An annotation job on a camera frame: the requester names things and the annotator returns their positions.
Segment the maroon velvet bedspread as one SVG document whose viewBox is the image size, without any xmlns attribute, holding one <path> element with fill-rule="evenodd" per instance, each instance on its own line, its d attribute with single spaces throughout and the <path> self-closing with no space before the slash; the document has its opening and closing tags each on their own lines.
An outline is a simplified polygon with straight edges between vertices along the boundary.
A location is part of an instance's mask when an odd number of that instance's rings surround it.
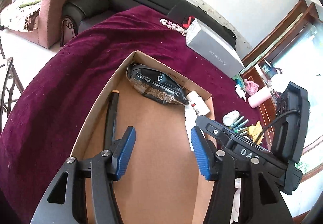
<svg viewBox="0 0 323 224">
<path fill-rule="evenodd" d="M 233 110 L 250 123 L 262 119 L 237 96 L 235 82 L 163 26 L 162 17 L 145 6 L 113 15 L 70 40 L 26 87 L 1 133 L 1 223 L 31 221 L 99 93 L 135 50 L 207 90 L 217 121 Z"/>
</svg>

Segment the pink cylindrical tumbler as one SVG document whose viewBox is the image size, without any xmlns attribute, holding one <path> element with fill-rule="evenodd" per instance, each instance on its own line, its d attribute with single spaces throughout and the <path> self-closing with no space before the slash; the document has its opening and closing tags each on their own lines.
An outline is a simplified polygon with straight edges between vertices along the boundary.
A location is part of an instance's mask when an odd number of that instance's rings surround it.
<svg viewBox="0 0 323 224">
<path fill-rule="evenodd" d="M 248 103 L 252 109 L 267 101 L 272 97 L 271 90 L 265 86 L 248 98 Z"/>
</svg>

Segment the black marker orange cap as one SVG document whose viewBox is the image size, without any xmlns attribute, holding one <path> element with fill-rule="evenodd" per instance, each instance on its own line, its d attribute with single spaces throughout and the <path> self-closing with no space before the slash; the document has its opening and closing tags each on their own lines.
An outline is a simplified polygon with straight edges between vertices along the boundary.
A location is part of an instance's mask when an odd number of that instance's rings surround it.
<svg viewBox="0 0 323 224">
<path fill-rule="evenodd" d="M 108 107 L 105 120 L 104 133 L 104 149 L 107 150 L 112 146 L 115 140 L 115 132 L 117 128 L 117 112 L 118 112 L 119 91 L 112 90 L 108 97 Z"/>
</svg>

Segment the floral blanket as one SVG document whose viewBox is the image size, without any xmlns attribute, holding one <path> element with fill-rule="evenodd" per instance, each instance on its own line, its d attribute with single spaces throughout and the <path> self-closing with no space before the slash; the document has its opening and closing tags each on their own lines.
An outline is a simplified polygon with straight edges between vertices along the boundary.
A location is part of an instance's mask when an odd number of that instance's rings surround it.
<svg viewBox="0 0 323 224">
<path fill-rule="evenodd" d="M 37 28 L 42 0 L 16 0 L 1 11 L 1 26 L 13 31 L 32 32 Z"/>
</svg>

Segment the yellow snack packet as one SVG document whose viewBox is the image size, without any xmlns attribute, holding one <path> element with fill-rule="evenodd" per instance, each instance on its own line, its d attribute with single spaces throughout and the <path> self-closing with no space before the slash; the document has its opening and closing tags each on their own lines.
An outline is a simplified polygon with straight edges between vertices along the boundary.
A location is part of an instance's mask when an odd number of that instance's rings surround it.
<svg viewBox="0 0 323 224">
<path fill-rule="evenodd" d="M 256 125 L 250 125 L 248 128 L 248 131 L 247 131 L 250 139 L 258 145 L 261 143 L 261 141 L 263 139 L 263 135 L 261 135 L 261 137 L 258 138 L 258 136 L 260 135 L 262 130 L 263 130 L 263 128 L 261 126 L 261 123 L 260 123 L 260 121 L 258 121 L 256 123 Z"/>
</svg>

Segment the wooden chair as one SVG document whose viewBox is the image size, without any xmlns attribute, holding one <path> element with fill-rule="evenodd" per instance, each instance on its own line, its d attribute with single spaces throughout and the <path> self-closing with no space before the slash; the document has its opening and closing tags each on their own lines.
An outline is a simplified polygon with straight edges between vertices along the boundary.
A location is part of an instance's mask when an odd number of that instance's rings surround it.
<svg viewBox="0 0 323 224">
<path fill-rule="evenodd" d="M 20 94 L 24 91 L 24 87 L 15 70 L 13 61 L 14 59 L 12 56 L 8 58 L 5 57 L 1 44 L 1 132 L 3 131 L 14 104 L 18 101 L 18 99 L 13 98 L 14 89 L 17 88 Z"/>
</svg>

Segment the black marker yellow cap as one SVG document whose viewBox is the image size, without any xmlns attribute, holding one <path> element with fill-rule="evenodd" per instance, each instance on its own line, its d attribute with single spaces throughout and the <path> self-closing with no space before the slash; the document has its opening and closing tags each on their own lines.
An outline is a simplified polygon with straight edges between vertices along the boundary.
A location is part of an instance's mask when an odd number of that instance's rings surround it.
<svg viewBox="0 0 323 224">
<path fill-rule="evenodd" d="M 245 126 L 247 123 L 249 122 L 249 120 L 245 120 L 242 123 L 238 124 L 236 127 L 234 127 L 234 130 L 239 130 L 241 129 L 243 126 Z"/>
</svg>

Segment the grey red dragonfly shoebox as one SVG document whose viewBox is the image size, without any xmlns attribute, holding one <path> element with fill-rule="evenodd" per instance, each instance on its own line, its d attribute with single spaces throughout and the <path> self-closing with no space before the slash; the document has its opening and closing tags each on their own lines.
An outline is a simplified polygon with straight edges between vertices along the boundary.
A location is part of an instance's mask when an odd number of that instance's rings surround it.
<svg viewBox="0 0 323 224">
<path fill-rule="evenodd" d="M 186 45 L 229 78 L 245 68 L 233 47 L 199 19 L 187 29 Z"/>
</svg>

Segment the white tube red print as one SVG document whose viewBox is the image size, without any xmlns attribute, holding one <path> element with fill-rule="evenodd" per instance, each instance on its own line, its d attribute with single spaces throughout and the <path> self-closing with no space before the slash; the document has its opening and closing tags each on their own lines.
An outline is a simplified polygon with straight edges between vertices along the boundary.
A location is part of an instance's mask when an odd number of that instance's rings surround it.
<svg viewBox="0 0 323 224">
<path fill-rule="evenodd" d="M 197 117 L 198 116 L 191 105 L 185 106 L 185 128 L 188 136 L 189 146 L 192 152 L 194 151 L 194 149 L 191 141 L 191 130 L 194 126 L 196 126 L 195 121 Z"/>
</svg>

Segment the green cloth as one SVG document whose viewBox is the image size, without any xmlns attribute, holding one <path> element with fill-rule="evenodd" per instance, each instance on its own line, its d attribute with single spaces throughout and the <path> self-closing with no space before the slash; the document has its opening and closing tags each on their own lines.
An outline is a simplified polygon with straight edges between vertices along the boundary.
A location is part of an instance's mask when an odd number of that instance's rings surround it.
<svg viewBox="0 0 323 224">
<path fill-rule="evenodd" d="M 242 77 L 239 73 L 237 75 L 233 76 L 232 80 L 235 82 L 235 84 L 238 84 L 242 89 L 245 88 L 244 80 L 242 79 Z"/>
</svg>

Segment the black marker grey cap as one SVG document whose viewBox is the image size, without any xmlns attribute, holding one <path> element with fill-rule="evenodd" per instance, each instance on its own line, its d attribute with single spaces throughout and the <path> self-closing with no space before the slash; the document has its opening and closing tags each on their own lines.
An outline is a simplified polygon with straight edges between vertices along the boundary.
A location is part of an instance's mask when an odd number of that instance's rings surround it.
<svg viewBox="0 0 323 224">
<path fill-rule="evenodd" d="M 239 117 L 232 125 L 229 126 L 230 129 L 233 129 L 237 125 L 239 125 L 244 119 L 244 116 Z"/>
</svg>

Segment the small white box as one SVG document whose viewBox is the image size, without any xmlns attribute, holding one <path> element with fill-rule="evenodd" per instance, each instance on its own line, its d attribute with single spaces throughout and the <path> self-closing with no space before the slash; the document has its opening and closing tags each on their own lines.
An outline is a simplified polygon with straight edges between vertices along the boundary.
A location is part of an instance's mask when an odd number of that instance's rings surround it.
<svg viewBox="0 0 323 224">
<path fill-rule="evenodd" d="M 247 101 L 246 96 L 245 96 L 245 91 L 243 90 L 243 88 L 242 88 L 239 84 L 237 84 L 237 85 L 235 86 L 235 92 L 237 93 L 237 95 L 238 95 L 241 99 L 243 99 L 245 102 Z"/>
</svg>

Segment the white bottle green label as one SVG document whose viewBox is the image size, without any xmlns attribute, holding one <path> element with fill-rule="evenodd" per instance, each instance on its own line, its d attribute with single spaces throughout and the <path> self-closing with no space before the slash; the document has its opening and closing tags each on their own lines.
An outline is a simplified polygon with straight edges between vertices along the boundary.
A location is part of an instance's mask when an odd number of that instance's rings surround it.
<svg viewBox="0 0 323 224">
<path fill-rule="evenodd" d="M 233 110 L 227 114 L 225 114 L 222 118 L 222 122 L 226 127 L 231 126 L 233 123 L 235 123 L 238 118 L 240 117 L 240 113 L 238 110 Z"/>
</svg>

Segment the black padded headboard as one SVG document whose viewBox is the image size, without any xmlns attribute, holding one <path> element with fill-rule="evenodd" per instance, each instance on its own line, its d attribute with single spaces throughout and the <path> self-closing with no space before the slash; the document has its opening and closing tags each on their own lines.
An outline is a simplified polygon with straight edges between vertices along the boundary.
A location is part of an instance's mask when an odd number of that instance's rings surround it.
<svg viewBox="0 0 323 224">
<path fill-rule="evenodd" d="M 114 14 L 140 5 L 162 13 L 184 28 L 187 28 L 195 18 L 198 18 L 232 47 L 236 45 L 237 37 L 231 29 L 220 24 L 206 11 L 186 0 L 67 0 L 62 7 L 60 45 L 64 46 L 77 34 Z"/>
</svg>

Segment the black snack bag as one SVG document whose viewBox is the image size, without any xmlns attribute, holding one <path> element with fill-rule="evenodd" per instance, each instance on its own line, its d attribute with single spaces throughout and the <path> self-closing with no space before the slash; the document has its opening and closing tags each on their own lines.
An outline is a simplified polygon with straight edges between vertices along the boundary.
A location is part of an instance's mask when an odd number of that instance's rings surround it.
<svg viewBox="0 0 323 224">
<path fill-rule="evenodd" d="M 188 104 L 180 84 L 162 71 L 133 62 L 126 69 L 126 78 L 142 96 L 155 102 Z"/>
</svg>

